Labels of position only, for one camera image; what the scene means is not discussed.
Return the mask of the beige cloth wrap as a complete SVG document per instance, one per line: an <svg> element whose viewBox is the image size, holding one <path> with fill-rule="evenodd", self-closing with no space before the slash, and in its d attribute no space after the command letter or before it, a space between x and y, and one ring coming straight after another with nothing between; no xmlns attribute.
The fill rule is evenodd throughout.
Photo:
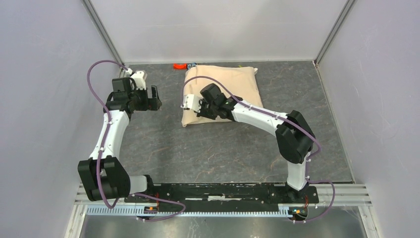
<svg viewBox="0 0 420 238"><path fill-rule="evenodd" d="M235 96L243 98L252 105L263 107L260 92L257 86L253 67L221 67L214 65L198 65L185 73L184 82L194 76L208 76L225 86ZM197 78L191 80L184 87L183 95L195 94L201 96L200 91L207 85L215 83L209 79ZM217 117L216 120L197 117L192 110L184 110L182 114L182 126L193 124L230 122L228 119Z"/></svg>

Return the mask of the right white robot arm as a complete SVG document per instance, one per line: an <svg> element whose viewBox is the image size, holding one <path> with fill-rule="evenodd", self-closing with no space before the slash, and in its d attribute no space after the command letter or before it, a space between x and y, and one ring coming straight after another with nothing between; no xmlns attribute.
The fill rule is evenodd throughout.
<svg viewBox="0 0 420 238"><path fill-rule="evenodd" d="M203 88L200 96L184 96L183 108L193 110L198 117L241 122L273 135L280 155L287 161L287 198L299 202L306 196L309 186L306 165L312 154L315 135L300 112L274 112L238 96L226 97L214 83Z"/></svg>

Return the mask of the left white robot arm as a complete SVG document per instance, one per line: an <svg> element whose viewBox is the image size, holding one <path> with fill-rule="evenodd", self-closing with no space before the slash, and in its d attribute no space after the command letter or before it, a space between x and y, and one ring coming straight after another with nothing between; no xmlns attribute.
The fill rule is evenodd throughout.
<svg viewBox="0 0 420 238"><path fill-rule="evenodd" d="M148 96L146 76L138 71L129 77L112 80L113 91L104 108L104 119L97 144L87 160L77 167L90 201L120 199L136 193L144 202L156 195L149 175L129 176L119 161L125 130L135 111L157 111L161 106L157 87Z"/></svg>

